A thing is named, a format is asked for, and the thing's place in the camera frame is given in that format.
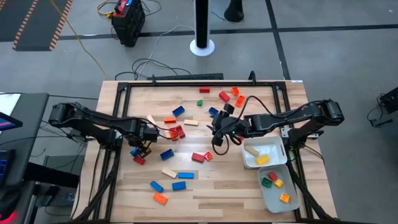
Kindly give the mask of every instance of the gray floor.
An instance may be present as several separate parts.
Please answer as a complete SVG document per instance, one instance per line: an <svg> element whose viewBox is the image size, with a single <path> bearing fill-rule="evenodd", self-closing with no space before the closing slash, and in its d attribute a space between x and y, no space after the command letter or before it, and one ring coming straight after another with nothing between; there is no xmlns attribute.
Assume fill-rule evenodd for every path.
<svg viewBox="0 0 398 224"><path fill-rule="evenodd" d="M68 19L78 34L109 34L109 21L98 16L101 2L75 0ZM222 16L227 0L214 0L211 10ZM148 6L155 10L157 5ZM145 32L162 32L177 25L193 26L191 0L161 1L162 11L147 18ZM398 23L394 0L278 0L272 1L279 27L353 26ZM245 21L230 24L210 17L212 29L269 28L261 0L244 0ZM65 26L62 35L72 35ZM188 45L193 36L163 37L153 59L192 73L223 72L226 79L247 79L251 70L258 78L283 79L274 37L265 34L217 34L211 38L215 52L194 57ZM396 223L398 199L398 151L390 126L374 129L366 120L376 97L398 83L398 29L326 32L288 32L280 38L293 80L303 80L309 100L331 98L340 103L346 121L325 128L320 138L326 171L338 216L342 220ZM128 49L114 39L84 40L85 47L102 64L109 79L130 70L137 58L148 57L155 37L140 38ZM75 40L58 41L53 52L15 52L12 43L0 43L0 91L49 92L54 95L98 97L103 75ZM147 66L145 75L171 75ZM129 75L123 79L132 79ZM51 98L49 105L74 101ZM95 101L80 100L89 108ZM77 145L66 139L38 139L33 154L46 147L46 155L73 155ZM44 157L32 158L40 163ZM54 213L66 210L54 209ZM52 223L67 217L39 212L36 223Z"/></svg>

